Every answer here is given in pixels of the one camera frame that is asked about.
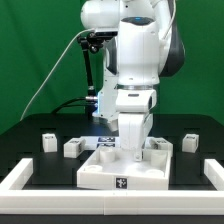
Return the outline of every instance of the green backdrop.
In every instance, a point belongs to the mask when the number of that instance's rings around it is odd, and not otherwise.
[[[0,133],[19,121],[64,48],[82,30],[83,2],[0,1]],[[205,114],[224,124],[223,12],[223,0],[177,1],[186,62],[174,77],[161,79],[156,113]],[[91,61],[95,84],[100,88],[101,56],[91,56]],[[49,113],[59,104],[85,95],[82,52],[74,44],[27,115]]]

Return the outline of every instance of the black cable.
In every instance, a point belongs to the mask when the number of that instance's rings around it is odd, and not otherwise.
[[[75,99],[72,99],[72,100],[68,100],[67,102],[61,104],[60,106],[58,106],[57,108],[55,108],[51,113],[52,114],[56,114],[59,110],[61,110],[61,108],[63,107],[66,107],[67,105],[71,104],[71,103],[74,103],[74,102],[77,102],[77,101],[83,101],[83,100],[86,100],[85,97],[78,97],[78,98],[75,98]]]

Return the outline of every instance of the white plastic housing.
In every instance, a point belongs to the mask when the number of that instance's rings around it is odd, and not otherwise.
[[[126,17],[154,18],[148,0],[124,2],[121,0],[90,0],[82,7],[81,20],[86,29],[118,28],[120,20]]]
[[[153,115],[120,113],[118,124],[121,148],[138,151],[152,128]]]
[[[118,112],[147,113],[156,105],[156,91],[118,90],[116,110]]]
[[[159,83],[159,35],[156,22],[145,26],[120,22],[118,30],[119,85]]]

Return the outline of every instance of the black table surface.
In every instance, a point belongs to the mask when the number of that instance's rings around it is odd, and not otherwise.
[[[55,133],[58,151],[44,153],[42,134]],[[182,152],[186,134],[199,135],[196,153]],[[25,118],[0,136],[0,181],[22,158],[33,158],[34,173],[24,189],[77,189],[76,171],[91,155],[64,158],[63,144],[73,137],[117,136],[83,114],[36,114]],[[170,190],[214,190],[203,173],[204,159],[224,161],[224,126],[204,115],[154,115],[150,136],[173,144]],[[100,216],[100,215],[1,215],[0,223],[224,223],[224,216]]]

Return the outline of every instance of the white block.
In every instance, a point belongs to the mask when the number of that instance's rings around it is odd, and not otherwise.
[[[171,151],[171,157],[173,156],[173,144],[171,144],[170,142],[168,142],[164,138],[150,137],[148,142],[149,142],[150,149]]]
[[[55,134],[43,134],[42,142],[44,152],[57,152],[57,138]]]
[[[182,151],[195,153],[198,148],[199,135],[187,134],[183,139]]]
[[[84,138],[72,138],[64,144],[64,157],[77,158],[85,150]]]
[[[33,159],[22,159],[0,184],[1,190],[21,190],[33,174]]]
[[[205,159],[204,174],[218,191],[224,191],[224,169],[215,159]]]

